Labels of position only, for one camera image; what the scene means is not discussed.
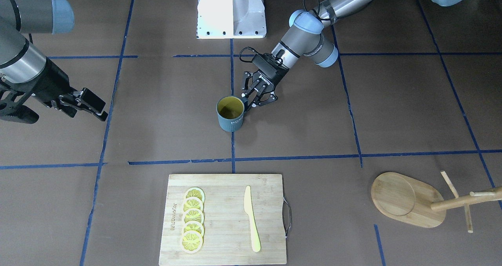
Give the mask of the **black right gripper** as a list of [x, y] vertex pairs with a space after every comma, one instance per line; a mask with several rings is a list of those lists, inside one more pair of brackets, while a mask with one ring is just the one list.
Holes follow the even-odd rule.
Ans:
[[23, 124], [36, 123], [39, 115], [24, 105], [30, 97], [29, 94], [34, 94], [36, 100], [46, 107], [54, 107], [56, 104], [58, 110], [71, 118], [75, 117], [77, 111], [86, 111], [103, 122], [108, 117], [108, 113], [104, 111], [106, 102], [88, 88], [73, 91], [68, 75], [49, 58], [45, 60], [44, 68], [35, 78], [22, 83], [22, 91], [1, 91], [1, 120]]

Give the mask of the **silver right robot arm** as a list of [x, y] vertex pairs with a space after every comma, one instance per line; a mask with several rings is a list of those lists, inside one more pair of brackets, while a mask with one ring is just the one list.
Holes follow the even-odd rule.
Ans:
[[74, 89], [68, 75], [26, 34], [69, 33], [74, 12], [67, 0], [0, 0], [0, 72], [2, 120], [34, 124], [39, 115], [25, 105], [34, 97], [73, 118], [77, 111], [108, 117], [105, 101], [88, 88]]

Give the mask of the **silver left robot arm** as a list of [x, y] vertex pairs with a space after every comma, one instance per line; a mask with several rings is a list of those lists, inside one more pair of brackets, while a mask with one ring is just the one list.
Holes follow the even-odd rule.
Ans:
[[277, 100], [275, 89], [289, 69], [302, 56], [310, 57], [316, 65], [328, 67], [338, 58], [333, 42], [323, 35], [323, 30], [342, 18], [364, 9], [373, 0], [324, 0], [317, 7], [303, 8], [291, 14], [290, 28], [271, 53], [254, 53], [250, 63], [257, 70], [243, 74], [242, 94], [244, 110], [264, 106]]

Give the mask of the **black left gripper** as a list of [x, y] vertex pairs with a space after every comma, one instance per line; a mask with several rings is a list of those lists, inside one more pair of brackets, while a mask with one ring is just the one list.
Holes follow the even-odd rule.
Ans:
[[[278, 100], [274, 90], [289, 69], [269, 53], [254, 55], [251, 62], [258, 68], [254, 73], [245, 71], [241, 86], [241, 97], [247, 100], [245, 111], [264, 106]], [[250, 95], [256, 91], [254, 98]]]

